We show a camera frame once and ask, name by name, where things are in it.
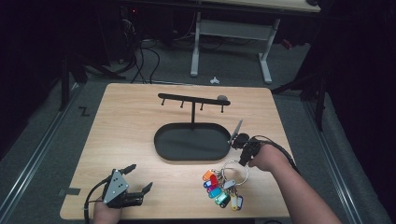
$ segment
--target bunch of keychains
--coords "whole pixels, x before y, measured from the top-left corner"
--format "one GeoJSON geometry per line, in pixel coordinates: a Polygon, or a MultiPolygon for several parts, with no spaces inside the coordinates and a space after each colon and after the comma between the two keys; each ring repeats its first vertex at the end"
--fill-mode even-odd
{"type": "Polygon", "coordinates": [[[221,170],[206,171],[202,179],[205,181],[204,188],[209,198],[214,199],[215,203],[221,208],[225,208],[231,203],[231,209],[233,211],[238,211],[242,209],[244,198],[238,194],[236,186],[246,182],[248,179],[248,168],[246,168],[247,176],[245,180],[241,183],[236,183],[233,179],[227,180],[224,174],[224,169],[226,169],[225,166],[230,162],[237,161],[228,161],[221,170]]]}

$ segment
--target key ring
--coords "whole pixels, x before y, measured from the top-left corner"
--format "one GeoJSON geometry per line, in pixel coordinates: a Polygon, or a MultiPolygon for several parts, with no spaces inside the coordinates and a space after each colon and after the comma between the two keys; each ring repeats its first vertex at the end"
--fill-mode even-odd
{"type": "MultiPolygon", "coordinates": [[[[227,161],[224,165],[223,165],[223,167],[221,168],[221,175],[224,177],[224,179],[225,180],[227,180],[227,177],[225,176],[225,174],[224,174],[224,170],[226,169],[225,167],[229,164],[229,163],[231,163],[231,162],[238,162],[238,161],[227,161]]],[[[235,185],[237,185],[237,186],[239,186],[239,185],[243,185],[245,182],[247,182],[247,180],[248,180],[248,166],[246,165],[246,166],[244,166],[245,167],[245,169],[246,169],[246,171],[247,171],[247,176],[245,177],[245,179],[241,182],[241,183],[236,183],[235,185]]]]}

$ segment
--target desk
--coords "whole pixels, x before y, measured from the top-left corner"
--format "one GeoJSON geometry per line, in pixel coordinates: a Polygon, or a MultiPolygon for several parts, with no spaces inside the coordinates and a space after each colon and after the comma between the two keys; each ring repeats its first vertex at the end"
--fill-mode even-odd
{"type": "MultiPolygon", "coordinates": [[[[191,121],[191,108],[178,101],[165,101],[158,93],[171,93],[216,99],[226,95],[231,102],[221,113],[218,105],[204,105],[197,110],[196,122],[213,122],[230,133],[243,119],[240,133],[265,135],[284,147],[290,146],[282,127],[271,92],[265,88],[170,86],[110,84],[99,106],[91,132],[78,162],[70,188],[81,189],[79,195],[67,195],[61,210],[64,219],[83,219],[82,206],[88,192],[111,174],[136,164],[125,175],[129,191],[140,191],[153,182],[142,206],[123,210],[122,219],[166,218],[238,218],[288,217],[289,213],[272,175],[249,168],[245,184],[238,186],[244,206],[233,211],[230,205],[220,208],[203,188],[203,174],[220,169],[227,161],[238,160],[241,150],[230,149],[219,161],[166,161],[156,152],[154,134],[164,124],[191,121]]],[[[103,188],[92,195],[94,200],[103,188]]],[[[92,217],[93,204],[90,205],[92,217]]]]}
{"type": "MultiPolygon", "coordinates": [[[[269,7],[271,9],[281,10],[295,10],[303,12],[319,12],[319,7],[309,6],[305,0],[286,0],[286,1],[261,1],[261,0],[200,0],[199,4],[203,2],[226,4],[226,5],[238,5],[245,7],[269,7]]],[[[199,40],[200,35],[218,35],[245,39],[254,39],[265,41],[263,52],[259,53],[259,61],[262,67],[262,76],[264,82],[267,84],[272,83],[271,74],[268,69],[267,57],[270,48],[273,44],[276,36],[276,31],[280,23],[280,19],[275,19],[272,25],[257,25],[257,24],[246,24],[239,22],[229,21],[212,21],[202,20],[201,13],[197,13],[195,25],[195,44],[192,52],[191,61],[191,76],[198,76],[199,67],[199,40]]]]}

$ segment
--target human arm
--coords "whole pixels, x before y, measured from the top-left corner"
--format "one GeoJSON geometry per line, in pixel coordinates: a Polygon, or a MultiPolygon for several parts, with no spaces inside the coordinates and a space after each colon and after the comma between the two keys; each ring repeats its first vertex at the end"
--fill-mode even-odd
{"type": "Polygon", "coordinates": [[[99,198],[95,202],[93,208],[93,223],[94,224],[116,224],[120,221],[122,208],[109,208],[99,198]]]}
{"type": "Polygon", "coordinates": [[[257,166],[273,175],[288,207],[292,223],[341,223],[329,205],[290,166],[277,148],[263,145],[248,165],[257,166]]]}

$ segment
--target black oval tray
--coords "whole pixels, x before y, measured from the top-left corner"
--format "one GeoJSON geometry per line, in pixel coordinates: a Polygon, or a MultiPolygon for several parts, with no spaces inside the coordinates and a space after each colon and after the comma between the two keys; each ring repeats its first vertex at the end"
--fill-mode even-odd
{"type": "Polygon", "coordinates": [[[230,133],[216,123],[169,123],[154,136],[157,153],[169,161],[216,161],[229,150],[230,133]]]}

